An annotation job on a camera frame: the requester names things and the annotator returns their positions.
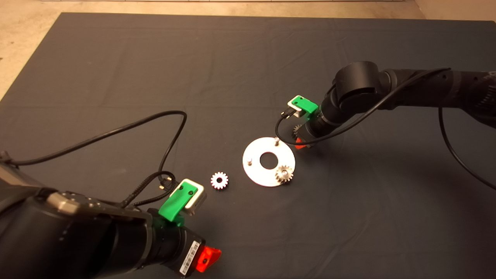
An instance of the robotic arm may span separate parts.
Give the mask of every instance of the robotic arm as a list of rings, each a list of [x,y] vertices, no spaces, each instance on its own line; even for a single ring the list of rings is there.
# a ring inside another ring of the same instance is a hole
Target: robotic arm
[[[302,110],[294,100],[288,103],[296,110],[296,116],[308,113],[308,121],[295,130],[299,139],[296,145],[329,135],[352,116],[367,112],[389,93],[423,72],[379,71],[372,62],[356,62],[342,68],[315,111],[305,111],[305,107]],[[496,72],[435,70],[390,96],[378,109],[392,110],[397,106],[461,108],[477,121],[496,128]]]
[[[190,210],[198,206],[201,199],[194,198],[202,189],[183,180],[167,205],[143,212],[59,192],[0,163],[1,277],[88,279],[153,264],[167,266],[183,278],[195,269],[203,272],[219,258],[220,250],[207,247],[181,220],[167,219],[179,216],[187,202],[192,202]]]

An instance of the white gear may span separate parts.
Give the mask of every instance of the white gear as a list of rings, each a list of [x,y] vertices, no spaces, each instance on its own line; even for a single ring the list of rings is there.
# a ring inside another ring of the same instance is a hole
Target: white gear
[[[227,174],[223,172],[216,172],[214,175],[212,175],[212,178],[210,179],[210,184],[212,184],[212,187],[215,188],[216,190],[222,190],[225,187],[227,187],[227,184],[229,183],[229,178]]]
[[[279,183],[288,183],[293,178],[293,170],[289,166],[282,165],[276,170],[276,179]]]

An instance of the black cable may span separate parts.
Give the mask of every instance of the black cable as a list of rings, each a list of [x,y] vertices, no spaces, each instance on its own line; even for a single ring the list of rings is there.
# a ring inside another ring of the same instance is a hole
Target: black cable
[[[372,114],[374,111],[377,110],[377,108],[379,108],[382,104],[384,104],[385,102],[387,102],[390,98],[392,98],[394,95],[396,95],[399,91],[401,91],[403,88],[413,84],[414,82],[420,80],[421,78],[425,77],[425,76],[428,76],[428,75],[431,75],[431,74],[434,74],[434,73],[437,73],[437,72],[440,72],[440,71],[444,71],[444,70],[449,70],[450,68],[440,68],[440,69],[434,69],[434,70],[427,70],[427,71],[424,71],[420,74],[417,74],[411,78],[409,78],[408,80],[404,81],[403,83],[401,83],[397,88],[393,89],[389,94],[387,94],[384,98],[382,98],[377,104],[375,104],[373,107],[371,107],[367,112],[363,113],[362,115],[360,115],[359,118],[357,118],[354,122],[350,123],[348,126],[340,129],[339,131],[334,131],[326,136],[323,136],[323,137],[319,137],[319,138],[316,138],[316,139],[313,139],[313,140],[309,140],[309,141],[305,141],[305,142],[296,142],[296,141],[289,141],[287,139],[284,139],[281,137],[281,135],[279,134],[279,125],[281,124],[281,122],[286,119],[288,117],[288,115],[291,115],[289,113],[283,113],[281,114],[281,118],[277,121],[276,123],[276,127],[275,127],[275,133],[276,133],[276,136],[282,140],[283,142],[285,142],[286,144],[289,144],[289,145],[307,145],[307,144],[313,144],[313,143],[318,143],[318,142],[321,142],[323,140],[328,140],[330,138],[333,138],[337,135],[340,135],[346,131],[348,131],[349,129],[353,128],[354,126],[358,125],[360,122],[362,122],[365,118],[367,118],[370,114]]]
[[[489,181],[487,181],[486,179],[480,177],[477,173],[475,173],[467,165],[465,165],[465,163],[460,159],[460,157],[458,157],[458,155],[456,154],[455,150],[453,149],[453,147],[451,146],[451,144],[450,144],[450,142],[448,140],[448,136],[447,136],[446,130],[444,128],[444,120],[443,120],[443,117],[442,117],[442,108],[441,107],[438,109],[437,113],[439,115],[439,127],[441,128],[442,138],[444,140],[444,143],[446,144],[446,147],[448,147],[448,150],[451,153],[451,155],[453,155],[453,157],[455,158],[455,160],[468,173],[470,173],[473,177],[477,178],[477,180],[479,180],[480,182],[482,182],[482,183],[486,184],[487,186],[491,187],[492,189],[496,190],[496,185],[494,185],[494,184],[490,183]]]
[[[136,187],[136,189],[127,197],[125,198],[119,205],[121,208],[127,207],[145,188],[152,182],[155,178],[157,178],[159,175],[166,174],[168,175],[172,180],[171,183],[174,183],[176,181],[176,178],[174,174],[170,171],[162,170],[162,171],[156,171],[149,176],[147,176],[139,185]]]
[[[82,141],[80,143],[77,143],[75,145],[72,145],[70,147],[67,147],[67,148],[65,148],[63,150],[54,152],[52,154],[48,154],[48,155],[45,155],[45,156],[42,156],[42,157],[39,157],[39,158],[36,158],[36,159],[24,160],[24,161],[16,161],[16,160],[9,159],[9,160],[6,160],[4,163],[7,163],[9,165],[13,165],[13,166],[16,166],[16,167],[18,167],[18,166],[34,165],[34,164],[38,164],[38,163],[43,163],[43,162],[46,162],[46,161],[55,159],[57,157],[66,155],[68,153],[71,153],[73,151],[76,151],[76,150],[78,150],[80,148],[83,148],[83,147],[85,147],[87,145],[90,145],[92,143],[95,143],[95,142],[97,142],[99,140],[103,140],[103,139],[108,138],[110,136],[113,136],[113,135],[122,133],[124,131],[130,130],[132,128],[138,127],[138,126],[143,125],[143,124],[145,124],[147,122],[150,122],[152,120],[155,120],[157,118],[164,117],[164,116],[167,116],[167,115],[182,115],[183,116],[183,121],[181,123],[180,129],[178,130],[178,132],[174,136],[173,141],[169,145],[169,148],[167,149],[166,153],[164,154],[164,157],[162,158],[162,161],[160,163],[160,168],[162,168],[163,167],[163,163],[165,162],[165,158],[167,158],[167,155],[169,154],[169,152],[170,152],[172,146],[174,145],[174,143],[176,142],[176,140],[177,140],[179,134],[181,133],[181,131],[182,131],[183,127],[184,127],[184,124],[186,122],[187,114],[184,111],[171,110],[171,111],[160,112],[160,113],[157,113],[157,114],[148,116],[146,118],[143,118],[141,120],[138,120],[138,121],[136,121],[134,123],[124,125],[124,126],[119,127],[117,129],[108,131],[108,132],[106,132],[104,134],[101,134],[101,135],[92,137],[90,139],[84,140],[84,141]]]
[[[167,150],[165,151],[164,156],[162,156],[162,160],[160,161],[160,164],[158,166],[158,171],[161,171],[161,170],[164,169],[165,160],[167,159],[167,156],[169,156],[169,153],[171,152],[172,147],[174,146],[174,144],[178,140],[179,135],[183,131],[183,128],[184,128],[184,126],[186,124],[186,120],[187,120],[187,114],[186,114],[186,112],[182,112],[181,115],[183,116],[183,119],[181,120],[181,124],[179,125],[179,128],[178,128],[176,134],[174,135],[174,138],[172,138],[172,141],[169,144],[169,147],[167,147]],[[164,178],[162,177],[162,175],[159,175],[158,176],[158,180],[160,181],[160,183],[162,184],[162,186],[165,187],[166,181],[164,180]]]
[[[140,201],[140,202],[136,202],[134,204],[132,204],[133,206],[135,207],[139,207],[139,206],[143,206],[143,205],[147,205],[147,204],[151,204],[151,203],[154,203],[156,201],[159,201],[165,197],[167,197],[170,193],[163,193],[161,195],[158,195],[156,197],[153,197],[153,198],[149,198],[149,199],[146,199],[146,200],[143,200],[143,201]]]

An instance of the concrete floor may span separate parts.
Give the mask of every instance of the concrete floor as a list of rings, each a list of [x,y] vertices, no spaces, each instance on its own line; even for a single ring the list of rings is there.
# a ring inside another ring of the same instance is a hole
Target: concrete floor
[[[456,8],[453,2],[460,2],[462,5]],[[4,96],[58,15],[63,11],[414,19],[478,19],[478,14],[482,13],[485,17],[484,19],[494,19],[496,15],[491,12],[494,10],[496,10],[496,1],[494,0],[417,0],[417,2],[414,0],[394,2],[79,2],[0,0],[0,99]]]

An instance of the hole in plate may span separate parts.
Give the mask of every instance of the hole in plate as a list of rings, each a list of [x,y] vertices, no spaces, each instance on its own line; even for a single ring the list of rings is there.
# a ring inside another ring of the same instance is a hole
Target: hole in plate
[[[272,152],[266,152],[260,156],[260,164],[266,169],[273,169],[277,167],[277,157]]]

